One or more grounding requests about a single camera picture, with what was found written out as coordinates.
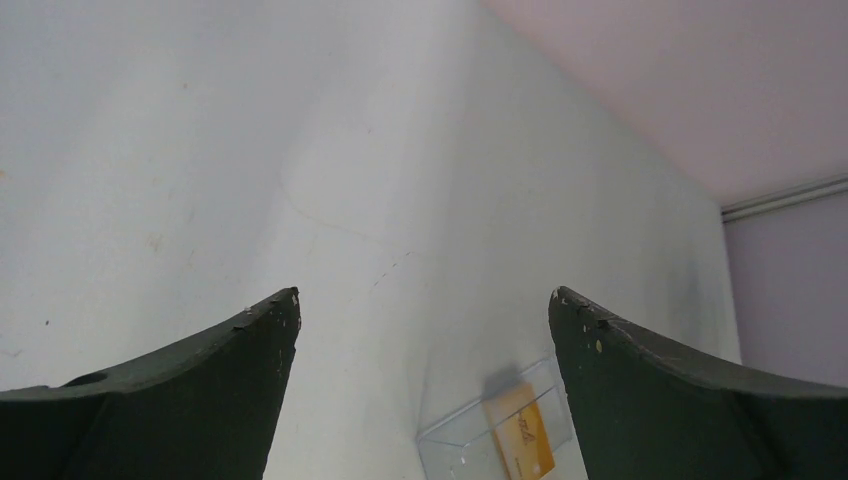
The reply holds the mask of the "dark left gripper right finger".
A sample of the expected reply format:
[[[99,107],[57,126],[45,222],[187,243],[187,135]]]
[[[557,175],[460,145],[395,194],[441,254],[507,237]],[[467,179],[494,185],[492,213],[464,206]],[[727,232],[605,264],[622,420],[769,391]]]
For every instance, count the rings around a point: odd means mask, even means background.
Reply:
[[[847,391],[744,367],[567,287],[549,326],[592,479],[843,479]]]

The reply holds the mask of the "clear plastic tray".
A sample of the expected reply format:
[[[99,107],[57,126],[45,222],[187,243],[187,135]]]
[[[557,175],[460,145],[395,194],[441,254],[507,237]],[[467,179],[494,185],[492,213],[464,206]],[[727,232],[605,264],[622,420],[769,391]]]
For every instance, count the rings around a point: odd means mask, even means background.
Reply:
[[[542,479],[587,477],[559,368],[553,354],[546,351],[533,363],[510,362],[483,376],[469,403],[419,435],[419,456],[427,479],[509,479],[483,400],[520,382],[529,382],[535,390],[553,452],[555,467]]]

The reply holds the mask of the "orange VIP card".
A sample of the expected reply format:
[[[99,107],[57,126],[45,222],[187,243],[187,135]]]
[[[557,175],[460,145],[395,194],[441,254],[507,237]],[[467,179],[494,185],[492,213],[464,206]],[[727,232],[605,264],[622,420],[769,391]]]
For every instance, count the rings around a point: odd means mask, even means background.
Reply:
[[[520,382],[483,400],[483,409],[506,475],[539,480],[555,467],[535,390]]]

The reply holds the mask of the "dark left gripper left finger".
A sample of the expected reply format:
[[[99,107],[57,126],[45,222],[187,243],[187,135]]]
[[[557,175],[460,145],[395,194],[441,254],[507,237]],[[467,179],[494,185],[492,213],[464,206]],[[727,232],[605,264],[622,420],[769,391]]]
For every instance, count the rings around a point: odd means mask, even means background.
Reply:
[[[1,395],[5,479],[259,479],[301,329],[299,292],[59,387]]]

